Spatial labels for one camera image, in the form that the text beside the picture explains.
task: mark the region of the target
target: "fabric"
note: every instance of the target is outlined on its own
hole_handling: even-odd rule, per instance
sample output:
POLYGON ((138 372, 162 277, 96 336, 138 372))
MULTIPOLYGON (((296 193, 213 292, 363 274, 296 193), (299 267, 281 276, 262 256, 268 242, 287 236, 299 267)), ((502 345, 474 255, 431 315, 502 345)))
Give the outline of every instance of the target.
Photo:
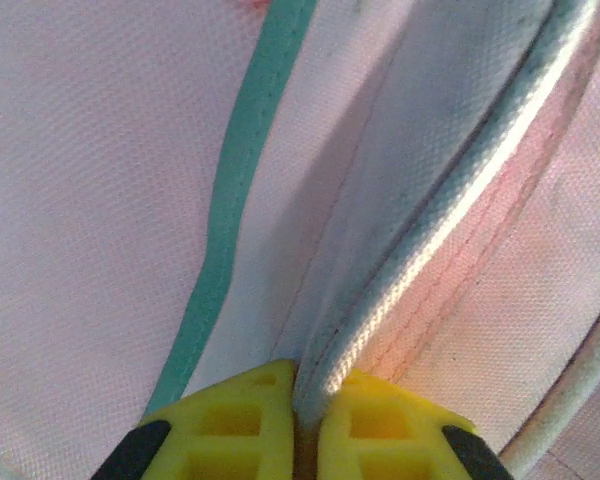
POLYGON ((600 316, 500 458, 517 477, 529 472, 600 384, 600 316))
POLYGON ((87 478, 138 421, 200 270, 263 12, 0 2, 0 453, 87 478))
POLYGON ((600 480, 600 386, 525 480, 600 480))
MULTIPOLYGON (((87 478, 142 414, 203 263, 265 3, 0 2, 0 455, 25 476, 87 478)), ((462 160, 554 3, 600 20, 589 0, 317 3, 188 392, 302 359, 310 418, 349 352, 340 377, 358 361, 469 416, 492 447, 511 440, 600 313, 600 67, 525 208, 517 194, 534 190, 535 161, 549 159, 534 141, 553 146, 560 122, 508 146, 515 168, 495 179, 511 188, 482 191, 368 350, 366 338, 338 336, 326 360, 314 354, 321 336, 355 333, 347 319, 362 317, 341 307, 368 291, 363 280, 462 160), (521 211, 509 218, 511 205, 521 211), (490 238, 489 261, 476 261, 490 238), (414 314, 411 295, 429 310, 414 314), (420 321, 404 328, 407 314, 420 321), (428 324, 436 334, 419 344, 428 324), (376 349, 388 355, 377 361, 376 349)), ((591 22, 575 25, 599 40, 591 22)), ((574 69, 572 87, 586 73, 574 69)), ((569 117, 557 111, 575 107, 569 91, 545 92, 547 115, 569 117)), ((573 456, 584 474, 591 455, 556 447, 539 468, 569 470, 573 456)))
POLYGON ((335 262, 359 269, 356 280, 365 277, 395 223, 417 208, 480 122, 549 5, 345 3, 322 2, 316 10, 249 195, 234 282, 187 393, 269 358, 301 357, 321 308, 333 305, 333 292, 325 290, 352 278, 333 271, 335 262), (351 25, 334 38, 336 18, 351 25), (375 32, 386 32, 372 44, 376 50, 362 46, 359 39, 375 32), (337 48, 325 52, 325 45, 337 48), (320 85, 312 80, 317 71, 320 85), (453 120, 441 128, 447 112, 453 120), (376 157, 386 160, 363 172, 376 157), (392 177, 406 183, 387 181, 381 204, 378 182, 392 177), (354 206, 360 218, 347 225, 354 206), (388 208, 395 209, 391 216, 377 215, 388 208), (244 336, 257 341, 236 345, 244 336))
POLYGON ((224 304, 245 200, 314 7, 303 0, 268 10, 220 152, 204 264, 146 413, 181 397, 224 304))

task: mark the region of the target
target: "pink stain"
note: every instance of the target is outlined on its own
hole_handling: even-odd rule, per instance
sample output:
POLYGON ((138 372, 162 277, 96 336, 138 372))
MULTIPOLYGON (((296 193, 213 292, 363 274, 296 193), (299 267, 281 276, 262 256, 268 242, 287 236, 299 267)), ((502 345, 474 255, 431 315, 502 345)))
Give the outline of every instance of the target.
POLYGON ((242 8, 248 9, 258 15, 266 15, 271 0, 236 0, 242 8))

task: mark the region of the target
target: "teal trim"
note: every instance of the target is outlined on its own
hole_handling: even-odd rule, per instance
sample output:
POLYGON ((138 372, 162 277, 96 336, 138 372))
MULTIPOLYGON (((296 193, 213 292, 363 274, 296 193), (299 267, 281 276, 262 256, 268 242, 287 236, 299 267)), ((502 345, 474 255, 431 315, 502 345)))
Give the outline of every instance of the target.
POLYGON ((274 0, 229 120, 211 196, 207 251, 145 414, 179 400, 229 290, 240 220, 316 0, 274 0))

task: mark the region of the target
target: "textured fabric surface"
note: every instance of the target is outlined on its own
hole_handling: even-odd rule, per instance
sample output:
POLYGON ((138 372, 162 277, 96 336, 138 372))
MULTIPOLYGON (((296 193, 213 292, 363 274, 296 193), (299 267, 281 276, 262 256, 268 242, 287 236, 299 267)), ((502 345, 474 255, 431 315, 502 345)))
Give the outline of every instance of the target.
MULTIPOLYGON (((451 240, 448 255, 454 241, 456 248, 465 245, 463 236, 451 240)), ((474 253, 468 244, 457 261, 475 263, 474 253)), ((447 261, 440 260, 442 267, 447 261)), ((431 302, 446 298, 445 282, 431 302)), ((362 364, 393 377, 405 362, 396 372, 403 386, 468 416, 493 448, 502 448, 600 312, 600 62, 518 223, 461 301, 440 314, 437 335, 421 344, 418 317, 401 328, 418 295, 412 291, 400 301, 362 364), (378 352, 391 342, 392 355, 379 361, 378 352)))
MULTIPOLYGON (((462 152, 457 164, 426 202, 422 212, 412 224, 407 224, 406 230, 400 232, 390 256, 374 272, 364 291, 356 297, 354 286, 349 291, 342 291, 332 303, 329 317, 310 341, 298 373, 294 404, 301 422, 312 424, 318 421, 329 396, 337 391, 361 348, 387 315, 394 311, 404 292, 422 278, 426 282, 422 272, 435 256, 439 258, 442 244, 461 224, 461 220, 467 218, 474 202, 487 187, 498 191, 498 183, 502 182, 502 177, 499 177, 501 169, 503 166, 506 168, 507 160, 512 155, 515 156, 518 142, 529 131, 532 121, 567 67, 580 58, 579 47, 586 45, 590 30, 594 28, 592 25, 597 25, 600 19, 597 13, 598 2, 564 1, 555 4, 533 49, 494 105, 484 126, 467 146, 466 152, 462 152)), ((583 57, 593 60, 595 55, 587 53, 583 57)), ((574 84, 580 84, 586 78, 586 72, 590 71, 590 65, 587 69, 589 63, 584 61, 583 71, 575 75, 574 84)), ((574 98, 578 98, 577 91, 578 88, 572 94, 569 90, 566 99, 563 99, 566 105, 574 106, 574 98)), ((566 108, 564 115, 557 117, 569 117, 569 110, 566 108)), ((558 134, 558 131, 546 132, 547 140, 539 145, 541 150, 558 134)), ((514 166, 517 163, 518 160, 512 162, 514 166)), ((528 194, 532 185, 527 185, 525 181, 521 186, 522 191, 526 190, 528 194)), ((524 195, 521 195, 520 201, 514 199, 513 210, 520 208, 520 202, 524 202, 524 195)), ((506 218, 506 221, 510 223, 511 219, 506 218)), ((434 276, 430 281, 432 283, 428 289, 435 291, 438 280, 434 276)), ((355 284, 355 280, 348 283, 349 286, 352 284, 355 284)), ((400 338, 403 332, 404 329, 398 329, 394 336, 400 338)), ((440 375, 433 376, 435 380, 439 378, 440 375)), ((463 388, 470 387, 465 383, 463 388)))
POLYGON ((86 478, 137 422, 200 268, 262 22, 245 2, 0 2, 0 451, 86 478))
POLYGON ((551 453, 542 457, 536 467, 524 478, 525 480, 582 480, 551 453))
POLYGON ((600 386, 525 480, 600 480, 600 386))
POLYGON ((247 195, 315 4, 316 0, 283 0, 268 7, 222 144, 202 270, 146 413, 182 396, 220 315, 247 195))
MULTIPOLYGON (((412 4, 318 3, 259 161, 226 304, 185 393, 271 357, 412 4)), ((277 356, 298 357, 305 340, 277 356)))
POLYGON ((556 442, 600 384, 600 315, 514 438, 500 452, 516 477, 526 475, 556 442))
POLYGON ((318 6, 249 196, 234 282, 187 392, 272 356, 300 358, 336 292, 367 276, 480 122, 549 3, 318 6), (361 48, 371 35, 379 41, 361 48), (257 340, 235 344, 247 335, 257 340))

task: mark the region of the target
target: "yellow plastic object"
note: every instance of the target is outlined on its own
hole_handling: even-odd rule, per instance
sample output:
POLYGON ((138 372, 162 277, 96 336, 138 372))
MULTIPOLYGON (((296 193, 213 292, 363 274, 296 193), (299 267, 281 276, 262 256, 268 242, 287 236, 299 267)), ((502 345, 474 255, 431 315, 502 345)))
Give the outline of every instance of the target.
POLYGON ((467 419, 353 371, 324 417, 318 480, 471 480, 442 427, 467 419))
POLYGON ((171 431, 142 480, 291 480, 293 380, 278 360, 147 416, 171 431))

